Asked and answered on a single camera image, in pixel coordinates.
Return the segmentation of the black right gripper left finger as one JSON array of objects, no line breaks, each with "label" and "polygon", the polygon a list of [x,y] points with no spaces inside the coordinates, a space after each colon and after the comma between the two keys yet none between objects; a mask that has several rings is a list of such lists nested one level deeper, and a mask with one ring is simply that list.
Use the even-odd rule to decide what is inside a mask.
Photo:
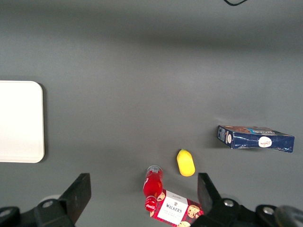
[{"label": "black right gripper left finger", "polygon": [[81,173],[68,189],[59,197],[59,202],[67,216],[75,224],[91,198],[89,173]]}]

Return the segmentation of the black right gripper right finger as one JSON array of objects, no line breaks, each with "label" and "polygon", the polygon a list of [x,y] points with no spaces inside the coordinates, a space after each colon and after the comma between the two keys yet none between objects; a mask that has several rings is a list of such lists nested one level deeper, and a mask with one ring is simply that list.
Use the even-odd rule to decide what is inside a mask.
[{"label": "black right gripper right finger", "polygon": [[228,207],[224,204],[225,198],[221,197],[207,173],[198,174],[197,194],[205,216],[226,216]]}]

